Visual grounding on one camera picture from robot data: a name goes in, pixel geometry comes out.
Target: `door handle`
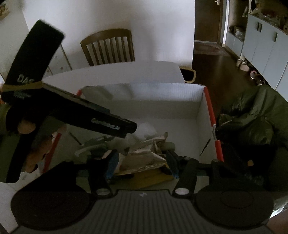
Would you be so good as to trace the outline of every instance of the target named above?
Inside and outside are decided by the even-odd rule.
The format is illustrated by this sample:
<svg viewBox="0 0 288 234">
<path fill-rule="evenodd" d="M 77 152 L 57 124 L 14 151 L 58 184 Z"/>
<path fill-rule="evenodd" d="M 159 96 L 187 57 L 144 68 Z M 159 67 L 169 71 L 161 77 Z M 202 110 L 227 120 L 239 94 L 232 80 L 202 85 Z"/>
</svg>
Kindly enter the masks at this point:
<svg viewBox="0 0 288 234">
<path fill-rule="evenodd" d="M 275 35 L 275 40 L 274 40 L 274 42 L 276 42 L 276 40 L 277 40 L 277 36 L 278 36 L 278 33 L 276 33 L 276 35 Z"/>
</svg>

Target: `ribbed gray panel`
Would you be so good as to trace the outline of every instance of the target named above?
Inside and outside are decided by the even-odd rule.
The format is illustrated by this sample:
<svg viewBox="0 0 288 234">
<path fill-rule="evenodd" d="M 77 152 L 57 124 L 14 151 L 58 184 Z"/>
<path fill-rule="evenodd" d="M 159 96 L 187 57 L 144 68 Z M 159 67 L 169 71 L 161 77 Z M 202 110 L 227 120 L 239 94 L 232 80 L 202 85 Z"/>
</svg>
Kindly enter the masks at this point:
<svg viewBox="0 0 288 234">
<path fill-rule="evenodd" d="M 199 216 L 188 200 L 168 191 L 119 191 L 112 199 L 99 200 L 78 223 L 56 231 L 19 227 L 14 234 L 271 234 L 266 227 L 232 231 Z"/>
</svg>

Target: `chair backrest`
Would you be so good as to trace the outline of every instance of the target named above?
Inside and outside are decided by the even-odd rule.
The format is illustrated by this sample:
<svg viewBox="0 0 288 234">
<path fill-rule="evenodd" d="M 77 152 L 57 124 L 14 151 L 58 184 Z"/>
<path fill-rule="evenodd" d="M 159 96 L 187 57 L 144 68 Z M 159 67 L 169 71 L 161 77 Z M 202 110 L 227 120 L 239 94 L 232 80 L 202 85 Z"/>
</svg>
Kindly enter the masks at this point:
<svg viewBox="0 0 288 234">
<path fill-rule="evenodd" d="M 128 45 L 125 44 L 125 37 L 127 38 Z M 119 47 L 119 40 L 121 41 L 122 44 L 121 49 Z M 94 64 L 88 49 L 88 46 L 90 47 L 90 45 L 92 47 L 92 51 L 95 56 L 97 65 L 106 64 L 107 62 L 108 63 L 127 62 L 128 60 L 127 60 L 126 48 L 128 48 L 129 50 L 130 61 L 135 61 L 133 43 L 132 43 L 132 33 L 128 29 L 109 29 L 97 32 L 83 39 L 80 44 L 90 66 L 96 65 Z"/>
</svg>

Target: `dark wooden floor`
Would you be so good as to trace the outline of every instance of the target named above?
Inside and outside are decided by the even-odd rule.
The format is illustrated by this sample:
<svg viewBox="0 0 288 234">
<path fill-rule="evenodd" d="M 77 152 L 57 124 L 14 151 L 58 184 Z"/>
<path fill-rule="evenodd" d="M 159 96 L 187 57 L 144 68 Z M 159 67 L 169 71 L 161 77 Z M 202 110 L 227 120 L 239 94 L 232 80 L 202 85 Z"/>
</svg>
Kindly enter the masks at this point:
<svg viewBox="0 0 288 234">
<path fill-rule="evenodd" d="M 248 72 L 236 67 L 232 57 L 194 54 L 192 68 L 196 71 L 195 83 L 208 87 L 216 117 L 223 104 L 256 85 Z"/>
</svg>

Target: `white cabinet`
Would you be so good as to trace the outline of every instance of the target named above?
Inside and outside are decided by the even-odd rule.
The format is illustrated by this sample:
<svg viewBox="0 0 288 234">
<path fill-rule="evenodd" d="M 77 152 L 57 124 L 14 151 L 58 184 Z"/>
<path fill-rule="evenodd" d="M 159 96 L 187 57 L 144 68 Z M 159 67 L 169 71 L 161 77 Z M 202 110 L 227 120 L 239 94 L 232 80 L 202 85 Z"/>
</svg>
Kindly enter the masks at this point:
<svg viewBox="0 0 288 234">
<path fill-rule="evenodd" d="M 288 101 L 288 67 L 286 67 L 284 74 L 276 88 L 276 91 Z"/>
<path fill-rule="evenodd" d="M 260 32 L 258 30 L 260 26 L 261 26 L 260 19 L 252 15 L 248 16 L 248 22 L 247 22 L 247 28 L 246 28 L 242 54 L 250 62 L 252 61 L 255 49 L 257 47 L 257 42 L 258 42 L 259 35 L 260 35 Z"/>
<path fill-rule="evenodd" d="M 274 41 L 263 73 L 263 77 L 272 88 L 276 88 L 288 62 L 288 36 L 275 28 Z"/>
<path fill-rule="evenodd" d="M 264 72 L 272 47 L 275 43 L 275 30 L 276 28 L 267 22 L 262 21 L 260 23 L 260 36 L 251 61 L 260 74 L 263 74 Z"/>
<path fill-rule="evenodd" d="M 240 57 L 243 47 L 243 42 L 228 32 L 225 45 L 228 46 L 238 57 Z"/>
</svg>

